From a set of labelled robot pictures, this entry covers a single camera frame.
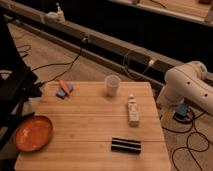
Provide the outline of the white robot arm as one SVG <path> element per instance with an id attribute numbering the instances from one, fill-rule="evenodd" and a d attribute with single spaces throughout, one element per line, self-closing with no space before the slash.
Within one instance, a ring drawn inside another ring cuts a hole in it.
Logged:
<path id="1" fill-rule="evenodd" d="M 200 61 L 191 61 L 169 69 L 157 103 L 162 107 L 178 107 L 185 98 L 213 115 L 213 87 L 204 82 L 207 68 Z"/>

